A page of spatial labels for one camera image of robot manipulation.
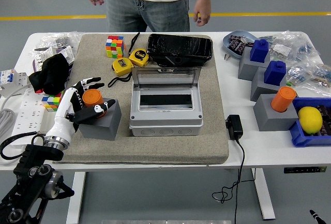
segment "gray cube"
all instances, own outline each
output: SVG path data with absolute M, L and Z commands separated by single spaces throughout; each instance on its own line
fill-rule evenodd
M 249 60 L 252 47 L 245 47 L 242 57 L 239 61 L 238 78 L 252 81 L 259 67 L 267 68 L 270 62 L 270 51 L 265 57 L 264 63 Z
M 255 73 L 250 91 L 251 101 L 257 101 L 259 96 L 262 94 L 276 94 L 281 87 L 286 85 L 286 77 L 283 77 L 279 86 L 264 83 L 265 71 L 266 68 L 259 67 L 257 72 Z
M 271 107 L 271 101 L 275 95 L 260 95 L 253 107 L 260 131 L 287 131 L 298 120 L 292 103 L 283 113 L 279 113 Z
M 115 104 L 107 110 L 103 117 L 80 124 L 79 130 L 85 138 L 115 140 L 121 116 L 118 100 L 115 99 Z

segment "white robotic hand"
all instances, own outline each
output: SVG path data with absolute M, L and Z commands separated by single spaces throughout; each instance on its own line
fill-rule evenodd
M 100 116 L 115 103 L 115 100 L 110 100 L 90 108 L 83 108 L 82 97 L 84 92 L 88 89 L 97 89 L 104 86 L 104 83 L 92 84 L 100 80 L 100 77 L 83 79 L 65 91 L 56 111 L 55 124 L 46 133 L 45 146 L 54 147 L 61 151 L 67 149 L 72 135 L 77 131 L 81 122 Z

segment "gray mat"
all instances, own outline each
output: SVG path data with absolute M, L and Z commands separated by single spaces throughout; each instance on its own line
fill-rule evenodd
M 128 48 L 134 35 L 123 35 Z M 111 68 L 114 59 L 107 57 L 104 47 L 107 37 L 106 34 L 86 34 L 82 37 L 68 85 L 84 78 L 102 78 L 105 83 L 105 86 L 99 89 L 102 96 L 118 99 L 122 111 L 116 139 L 88 139 L 78 130 L 69 149 L 65 150 L 61 163 L 224 163 L 229 156 L 228 135 L 214 58 L 202 68 L 199 79 L 204 115 L 200 135 L 134 137 L 129 130 L 132 79 L 130 82 L 116 82 L 111 88 L 107 87 L 116 77 Z M 147 39 L 147 34 L 141 34 L 132 50 L 145 48 Z

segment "yellow floor line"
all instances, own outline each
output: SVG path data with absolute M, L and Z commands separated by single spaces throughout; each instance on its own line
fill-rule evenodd
M 212 17 L 263 17 L 263 16 L 331 16 L 331 12 L 246 12 L 246 13 L 212 13 Z M 33 21 L 33 20 L 70 20 L 70 19 L 105 19 L 106 15 L 75 16 L 13 16 L 0 17 L 0 21 Z

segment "lemon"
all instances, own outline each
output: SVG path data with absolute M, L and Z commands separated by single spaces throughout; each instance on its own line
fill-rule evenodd
M 320 111 L 314 107 L 303 107 L 298 112 L 302 130 L 313 135 L 321 130 L 323 120 Z

